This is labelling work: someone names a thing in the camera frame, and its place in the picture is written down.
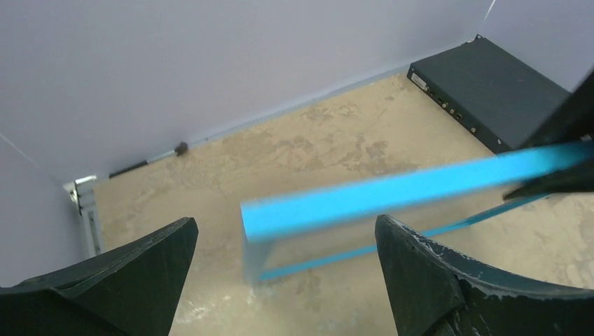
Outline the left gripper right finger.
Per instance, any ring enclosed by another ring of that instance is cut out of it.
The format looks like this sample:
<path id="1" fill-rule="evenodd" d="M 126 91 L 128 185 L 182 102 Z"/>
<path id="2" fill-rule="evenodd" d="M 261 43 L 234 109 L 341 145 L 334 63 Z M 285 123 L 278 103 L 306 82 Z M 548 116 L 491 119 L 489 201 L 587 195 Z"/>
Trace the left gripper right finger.
<path id="1" fill-rule="evenodd" d="M 399 335 L 592 335 L 593 292 L 492 267 L 389 215 L 375 240 Z"/>

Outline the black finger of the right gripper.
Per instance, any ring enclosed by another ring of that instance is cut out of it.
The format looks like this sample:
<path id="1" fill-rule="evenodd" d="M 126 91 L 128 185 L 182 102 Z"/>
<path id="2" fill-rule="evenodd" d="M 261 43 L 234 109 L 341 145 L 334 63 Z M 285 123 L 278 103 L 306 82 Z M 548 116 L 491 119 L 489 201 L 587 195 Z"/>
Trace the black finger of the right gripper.
<path id="1" fill-rule="evenodd" d="M 508 192 L 503 200 L 555 193 L 592 193 L 593 158 L 572 167 L 534 178 Z"/>
<path id="2" fill-rule="evenodd" d="M 561 144 L 585 136 L 593 139 L 593 71 L 520 148 Z"/>

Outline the blue wooden picture frame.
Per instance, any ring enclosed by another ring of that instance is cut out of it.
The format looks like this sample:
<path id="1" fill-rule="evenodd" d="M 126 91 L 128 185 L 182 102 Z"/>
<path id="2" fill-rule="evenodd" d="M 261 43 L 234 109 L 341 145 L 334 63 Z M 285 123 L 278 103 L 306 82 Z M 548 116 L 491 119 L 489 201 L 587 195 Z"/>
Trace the blue wooden picture frame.
<path id="1" fill-rule="evenodd" d="M 365 246 L 266 270 L 268 254 L 279 239 L 512 186 L 573 168 L 591 158 L 593 142 L 579 141 L 244 202 L 244 279 L 254 284 L 374 251 L 374 247 Z"/>

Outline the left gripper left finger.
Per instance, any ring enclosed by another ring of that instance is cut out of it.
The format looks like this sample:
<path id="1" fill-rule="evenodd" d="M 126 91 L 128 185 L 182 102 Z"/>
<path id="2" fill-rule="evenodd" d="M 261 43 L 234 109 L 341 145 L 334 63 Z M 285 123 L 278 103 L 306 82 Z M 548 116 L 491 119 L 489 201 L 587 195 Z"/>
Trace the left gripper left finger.
<path id="1" fill-rule="evenodd" d="M 198 240 L 180 218 L 136 241 L 1 289 L 2 335 L 168 335 Z"/>

